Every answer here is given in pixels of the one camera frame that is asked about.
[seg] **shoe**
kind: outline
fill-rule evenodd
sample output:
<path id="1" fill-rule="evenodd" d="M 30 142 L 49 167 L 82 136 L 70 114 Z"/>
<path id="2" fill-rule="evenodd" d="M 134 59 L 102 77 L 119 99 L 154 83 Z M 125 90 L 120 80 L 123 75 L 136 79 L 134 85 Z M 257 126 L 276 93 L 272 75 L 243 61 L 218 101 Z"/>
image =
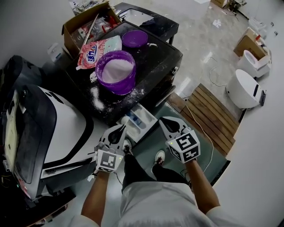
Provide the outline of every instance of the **shoe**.
<path id="1" fill-rule="evenodd" d="M 162 151 L 162 150 L 158 151 L 158 153 L 156 154 L 156 157 L 155 157 L 154 165 L 162 166 L 164 161 L 165 161 L 165 157 L 166 157 L 166 154 L 165 154 L 164 151 Z"/>
<path id="2" fill-rule="evenodd" d="M 132 145 L 131 145 L 131 143 L 128 139 L 125 139 L 124 142 L 123 142 L 123 152 L 124 152 L 125 155 L 128 155 L 128 154 L 133 155 Z"/>

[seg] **wooden plank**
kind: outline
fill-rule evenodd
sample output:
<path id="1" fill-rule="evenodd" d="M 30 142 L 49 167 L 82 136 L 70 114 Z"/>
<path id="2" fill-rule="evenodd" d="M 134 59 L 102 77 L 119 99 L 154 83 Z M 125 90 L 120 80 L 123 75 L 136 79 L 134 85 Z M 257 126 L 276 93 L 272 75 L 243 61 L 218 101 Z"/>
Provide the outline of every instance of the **wooden plank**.
<path id="1" fill-rule="evenodd" d="M 220 114 L 223 114 L 223 117 L 225 119 L 228 119 L 227 121 L 232 124 L 232 126 L 237 128 L 239 127 L 240 123 L 235 119 L 235 117 L 228 111 L 228 109 L 206 88 L 203 84 L 199 84 L 198 86 L 204 93 L 206 93 L 215 103 L 213 103 L 213 106 L 216 106 L 216 110 L 220 110 Z"/>
<path id="2" fill-rule="evenodd" d="M 233 128 L 226 120 L 223 118 L 223 116 L 209 103 L 203 96 L 201 96 L 198 92 L 197 89 L 193 92 L 195 97 L 197 97 L 222 123 L 223 125 L 228 129 L 228 131 L 231 133 L 232 136 L 235 135 L 236 129 Z"/>
<path id="3" fill-rule="evenodd" d="M 186 102 L 181 97 L 179 97 L 176 93 L 172 93 L 166 99 L 166 101 L 179 113 L 186 106 Z"/>
<path id="4" fill-rule="evenodd" d="M 188 111 L 188 109 L 185 107 L 183 109 L 183 111 L 191 116 L 190 112 Z M 201 125 L 201 127 L 203 128 L 203 130 L 205 131 L 205 133 L 213 140 L 215 141 L 221 148 L 222 150 L 228 154 L 230 151 L 230 148 L 228 148 L 226 146 L 226 144 L 195 114 L 192 112 L 192 115 L 194 116 L 195 120 Z"/>
<path id="5" fill-rule="evenodd" d="M 192 116 L 187 115 L 185 113 L 185 111 L 181 111 L 181 115 L 198 131 L 200 132 L 200 134 L 203 135 L 203 137 L 211 144 L 210 140 L 208 139 L 208 137 L 203 133 L 202 129 L 200 128 L 200 126 L 194 121 L 194 119 L 192 118 Z M 214 148 L 219 151 L 224 157 L 227 156 L 227 153 L 214 141 L 212 140 L 212 143 L 214 145 Z"/>
<path id="6" fill-rule="evenodd" d="M 201 121 L 203 121 L 227 146 L 230 150 L 232 148 L 232 143 L 227 139 L 227 137 L 205 116 L 192 102 L 189 100 L 186 102 L 187 106 L 192 113 L 195 113 Z"/>
<path id="7" fill-rule="evenodd" d="M 235 139 L 223 125 L 223 123 L 194 94 L 192 94 L 188 100 L 194 104 L 224 134 L 231 144 L 235 143 Z"/>

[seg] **forearm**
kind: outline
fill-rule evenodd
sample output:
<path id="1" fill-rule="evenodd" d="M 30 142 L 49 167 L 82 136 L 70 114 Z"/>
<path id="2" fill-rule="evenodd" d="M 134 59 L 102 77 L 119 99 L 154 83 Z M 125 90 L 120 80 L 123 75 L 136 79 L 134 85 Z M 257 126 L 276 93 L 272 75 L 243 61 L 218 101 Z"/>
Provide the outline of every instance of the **forearm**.
<path id="1" fill-rule="evenodd" d="M 100 171 L 84 202 L 81 215 L 86 216 L 101 226 L 106 203 L 109 173 Z"/>
<path id="2" fill-rule="evenodd" d="M 189 161 L 185 165 L 198 208 L 206 214 L 212 208 L 220 206 L 217 194 L 205 177 L 197 161 Z"/>

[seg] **shirt sleeve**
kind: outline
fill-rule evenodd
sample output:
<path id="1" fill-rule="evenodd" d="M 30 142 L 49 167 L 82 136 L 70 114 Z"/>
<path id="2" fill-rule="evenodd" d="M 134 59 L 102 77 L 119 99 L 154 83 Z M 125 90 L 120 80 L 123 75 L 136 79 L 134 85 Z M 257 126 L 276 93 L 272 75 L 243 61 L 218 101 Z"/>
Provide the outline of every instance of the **shirt sleeve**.
<path id="1" fill-rule="evenodd" d="M 206 216 L 218 227 L 245 227 L 239 221 L 228 215 L 221 207 L 215 207 Z"/>
<path id="2" fill-rule="evenodd" d="M 69 227 L 99 227 L 99 225 L 83 215 L 76 215 L 72 218 Z"/>

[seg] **black pants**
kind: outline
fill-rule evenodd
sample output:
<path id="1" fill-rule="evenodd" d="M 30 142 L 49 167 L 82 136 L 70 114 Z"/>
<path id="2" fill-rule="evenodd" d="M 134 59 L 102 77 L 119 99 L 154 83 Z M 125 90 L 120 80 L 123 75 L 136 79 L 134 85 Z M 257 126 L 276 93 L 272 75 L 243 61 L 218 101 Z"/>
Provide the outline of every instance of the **black pants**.
<path id="1" fill-rule="evenodd" d="M 145 172 L 144 169 L 142 169 L 133 155 L 125 155 L 125 177 L 123 179 L 122 191 L 131 183 L 143 181 L 161 181 L 188 184 L 188 182 L 174 170 L 163 168 L 160 165 L 155 165 L 152 171 L 157 180 L 154 180 Z"/>

